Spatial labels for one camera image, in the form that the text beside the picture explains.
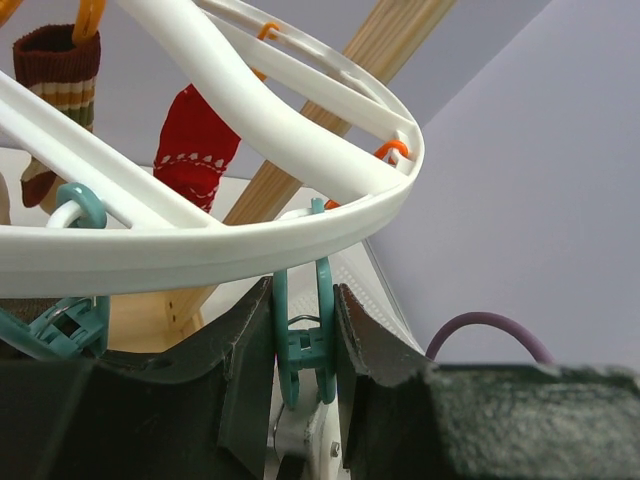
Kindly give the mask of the white round clip hanger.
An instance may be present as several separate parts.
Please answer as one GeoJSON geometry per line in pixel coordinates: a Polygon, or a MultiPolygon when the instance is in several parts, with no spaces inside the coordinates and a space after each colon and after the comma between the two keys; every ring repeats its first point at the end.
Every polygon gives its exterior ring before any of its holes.
{"type": "Polygon", "coordinates": [[[1,230],[1,293],[62,297],[207,286],[303,264],[388,224],[423,164],[420,126],[374,76],[241,1],[125,1],[131,15],[218,115],[279,168],[335,200],[306,216],[227,226],[153,178],[13,78],[1,79],[1,127],[120,222],[72,229],[63,208],[44,227],[1,230]]]}

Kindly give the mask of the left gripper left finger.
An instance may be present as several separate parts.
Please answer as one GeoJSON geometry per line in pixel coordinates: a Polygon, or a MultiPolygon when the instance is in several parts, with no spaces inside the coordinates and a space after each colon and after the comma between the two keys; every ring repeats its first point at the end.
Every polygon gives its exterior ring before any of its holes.
{"type": "Polygon", "coordinates": [[[5,479],[259,479],[272,281],[157,354],[1,365],[5,479]]]}

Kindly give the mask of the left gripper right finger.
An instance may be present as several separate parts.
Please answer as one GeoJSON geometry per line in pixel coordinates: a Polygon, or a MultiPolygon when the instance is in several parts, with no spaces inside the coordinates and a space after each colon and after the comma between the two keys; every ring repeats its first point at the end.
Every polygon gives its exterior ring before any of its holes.
{"type": "Polygon", "coordinates": [[[355,479],[635,479],[626,368],[441,365],[335,293],[343,464],[355,479]]]}

